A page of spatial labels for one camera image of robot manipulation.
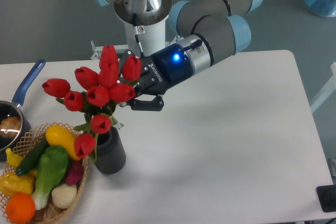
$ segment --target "saucepan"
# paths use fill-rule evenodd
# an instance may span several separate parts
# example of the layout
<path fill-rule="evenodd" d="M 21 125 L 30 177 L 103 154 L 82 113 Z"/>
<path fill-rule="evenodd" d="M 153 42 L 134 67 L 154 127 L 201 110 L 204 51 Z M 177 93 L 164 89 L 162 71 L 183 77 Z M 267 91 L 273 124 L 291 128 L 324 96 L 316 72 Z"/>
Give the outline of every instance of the saucepan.
<path fill-rule="evenodd" d="M 7 159 L 6 149 L 13 148 L 20 138 L 31 129 L 19 107 L 23 105 L 28 88 L 45 64 L 45 60 L 42 59 L 34 64 L 17 88 L 11 102 L 0 101 L 0 161 Z"/>

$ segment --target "blue led light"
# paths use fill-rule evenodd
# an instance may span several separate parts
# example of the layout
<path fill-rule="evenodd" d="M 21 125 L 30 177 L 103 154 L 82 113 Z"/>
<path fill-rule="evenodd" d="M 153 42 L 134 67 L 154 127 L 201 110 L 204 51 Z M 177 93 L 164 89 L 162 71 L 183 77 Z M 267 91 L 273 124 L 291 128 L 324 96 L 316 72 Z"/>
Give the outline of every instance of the blue led light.
<path fill-rule="evenodd" d="M 173 56 L 173 60 L 174 60 L 175 62 L 179 62 L 180 59 L 181 59 L 181 57 L 180 57 L 179 54 L 174 54 L 174 56 Z"/>

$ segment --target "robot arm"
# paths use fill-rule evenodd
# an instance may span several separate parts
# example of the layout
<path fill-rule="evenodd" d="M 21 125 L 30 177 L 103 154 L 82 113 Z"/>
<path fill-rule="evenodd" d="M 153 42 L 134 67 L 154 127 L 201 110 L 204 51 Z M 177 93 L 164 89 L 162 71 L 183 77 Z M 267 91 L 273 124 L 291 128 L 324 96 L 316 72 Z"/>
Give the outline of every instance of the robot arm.
<path fill-rule="evenodd" d="M 163 107 L 162 95 L 171 87 L 208 69 L 245 49 L 251 40 L 245 15 L 258 7 L 263 0 L 205 0 L 201 3 L 171 0 L 105 0 L 114 2 L 119 18 L 125 23 L 129 50 L 121 61 L 130 55 L 140 55 L 138 41 L 144 48 L 141 57 L 142 73 L 134 86 L 135 99 L 120 104 L 133 110 L 159 111 Z M 168 22 L 182 40 L 165 46 L 165 27 Z M 145 36 L 138 37 L 134 28 L 144 25 Z M 142 94 L 154 95 L 152 101 L 141 101 Z"/>

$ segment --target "orange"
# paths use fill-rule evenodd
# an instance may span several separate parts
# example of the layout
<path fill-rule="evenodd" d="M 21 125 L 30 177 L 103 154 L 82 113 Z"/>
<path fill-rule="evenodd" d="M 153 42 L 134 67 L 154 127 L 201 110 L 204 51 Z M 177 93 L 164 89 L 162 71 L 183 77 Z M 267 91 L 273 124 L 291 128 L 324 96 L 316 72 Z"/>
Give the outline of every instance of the orange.
<path fill-rule="evenodd" d="M 35 203 L 29 194 L 18 193 L 7 202 L 6 214 L 14 223 L 25 223 L 35 214 Z"/>

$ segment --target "garlic bulb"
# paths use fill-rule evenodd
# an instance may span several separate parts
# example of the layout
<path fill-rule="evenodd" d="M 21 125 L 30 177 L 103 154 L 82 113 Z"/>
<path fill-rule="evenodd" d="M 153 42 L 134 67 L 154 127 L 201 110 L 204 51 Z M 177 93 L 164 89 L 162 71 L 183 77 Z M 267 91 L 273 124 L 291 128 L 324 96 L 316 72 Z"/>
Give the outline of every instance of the garlic bulb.
<path fill-rule="evenodd" d="M 68 208 L 71 203 L 74 201 L 77 195 L 77 186 L 76 185 L 67 185 L 62 184 L 58 187 L 55 187 L 51 192 L 52 201 L 56 207 L 65 209 Z"/>

